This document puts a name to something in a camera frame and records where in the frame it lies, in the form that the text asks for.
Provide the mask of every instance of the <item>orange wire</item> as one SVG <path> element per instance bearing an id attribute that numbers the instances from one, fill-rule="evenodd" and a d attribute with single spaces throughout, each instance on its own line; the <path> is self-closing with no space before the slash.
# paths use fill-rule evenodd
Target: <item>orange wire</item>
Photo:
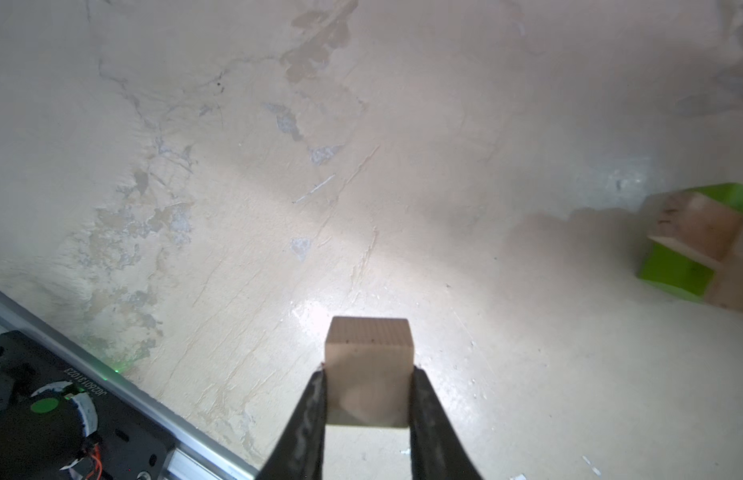
<path id="1" fill-rule="evenodd" d="M 99 470 L 99 475 L 97 475 L 96 480 L 100 480 L 100 478 L 102 478 L 102 471 L 104 470 L 104 468 L 102 467 L 102 458 L 99 455 L 99 446 L 94 447 L 94 453 L 90 454 L 89 457 L 94 464 L 94 469 L 91 470 L 91 472 L 86 476 L 86 479 L 88 480 L 89 478 L 91 478 L 91 476 L 94 475 L 97 470 Z"/>

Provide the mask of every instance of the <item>wooden cube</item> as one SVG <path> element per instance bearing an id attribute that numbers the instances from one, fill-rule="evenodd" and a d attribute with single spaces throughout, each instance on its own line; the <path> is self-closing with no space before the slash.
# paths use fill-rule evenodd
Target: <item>wooden cube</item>
<path id="1" fill-rule="evenodd" d="M 328 423 L 408 426 L 415 361 L 408 320 L 336 316 L 325 349 Z"/>
<path id="2" fill-rule="evenodd" d="M 705 291 L 705 302 L 743 312 L 743 227 Z"/>
<path id="3" fill-rule="evenodd" d="M 694 262 L 719 270 L 743 225 L 743 215 L 697 192 L 665 202 L 649 238 Z"/>

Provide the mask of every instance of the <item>scuffed floor surface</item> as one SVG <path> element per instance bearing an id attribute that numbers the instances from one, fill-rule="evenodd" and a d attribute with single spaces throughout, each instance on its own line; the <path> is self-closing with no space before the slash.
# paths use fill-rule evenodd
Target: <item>scuffed floor surface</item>
<path id="1" fill-rule="evenodd" d="M 343 314 L 411 320 L 486 478 L 743 478 L 743 317 L 633 276 L 647 195 L 743 182 L 741 25 L 0 0 L 0 289 L 255 466 Z M 407 449 L 332 428 L 327 478 Z"/>

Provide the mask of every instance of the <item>floor stain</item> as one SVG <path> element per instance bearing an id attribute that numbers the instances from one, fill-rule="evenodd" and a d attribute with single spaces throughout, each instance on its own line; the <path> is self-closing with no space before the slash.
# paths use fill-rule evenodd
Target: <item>floor stain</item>
<path id="1" fill-rule="evenodd" d="M 120 373 L 126 373 L 138 360 L 150 356 L 150 350 L 163 338 L 162 322 L 152 314 L 158 299 L 155 292 L 125 286 L 99 288 L 91 293 L 88 309 L 83 313 L 85 327 L 76 341 L 100 360 Z M 128 336 L 133 342 L 121 342 L 114 333 Z"/>
<path id="2" fill-rule="evenodd" d="M 149 183 L 149 176 L 146 171 L 136 170 L 134 172 L 134 181 L 136 181 L 136 190 L 140 195 L 144 195 L 147 191 L 147 185 Z"/>
<path id="3" fill-rule="evenodd" d="M 357 6 L 358 0 L 350 0 L 339 9 L 334 20 L 318 30 L 307 42 L 280 57 L 282 64 L 289 65 L 286 70 L 286 79 L 289 82 L 298 83 L 303 78 L 314 77 L 319 69 L 328 64 L 329 57 L 335 49 L 346 47 L 350 43 L 347 18 Z M 325 13 L 308 12 L 295 18 L 292 24 L 299 28 L 309 28 L 310 25 L 329 18 L 328 14 L 321 17 L 323 14 Z"/>
<path id="4" fill-rule="evenodd" d="M 316 165 L 322 165 L 331 160 L 344 145 L 334 145 L 310 149 L 310 161 Z"/>
<path id="5" fill-rule="evenodd" d="M 98 209 L 97 217 L 87 242 L 79 245 L 80 264 L 123 270 L 138 263 L 142 257 L 137 238 L 145 238 L 149 233 L 148 227 L 136 220 L 127 206 L 117 211 Z"/>
<path id="6" fill-rule="evenodd" d="M 290 108 L 269 103 L 264 104 L 264 107 L 275 114 L 275 123 L 278 125 L 280 131 L 290 134 L 294 141 L 300 141 L 302 139 L 302 135 L 299 133 L 299 127 L 297 127 L 297 118 Z"/>
<path id="7" fill-rule="evenodd" d="M 165 208 L 156 208 L 155 215 L 147 220 L 150 230 L 158 232 L 164 226 L 170 232 L 175 245 L 190 243 L 190 203 L 180 202 Z"/>
<path id="8" fill-rule="evenodd" d="M 292 238 L 291 239 L 291 252 L 299 258 L 300 262 L 304 262 L 307 258 L 312 241 L 309 238 Z"/>

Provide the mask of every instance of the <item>green block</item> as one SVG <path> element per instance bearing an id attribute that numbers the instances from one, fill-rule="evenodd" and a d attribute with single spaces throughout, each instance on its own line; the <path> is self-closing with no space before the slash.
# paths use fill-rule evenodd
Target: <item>green block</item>
<path id="1" fill-rule="evenodd" d="M 721 202 L 723 205 L 731 206 L 734 210 L 743 213 L 743 185 L 742 184 L 718 184 L 707 187 L 690 188 L 692 192 L 700 192 L 703 195 Z"/>
<path id="2" fill-rule="evenodd" d="M 743 185 L 718 184 L 690 188 L 743 213 Z M 714 271 L 660 244 L 654 244 L 638 278 L 684 300 L 702 302 Z"/>
<path id="3" fill-rule="evenodd" d="M 702 302 L 714 273 L 664 245 L 654 244 L 638 278 L 684 300 Z"/>

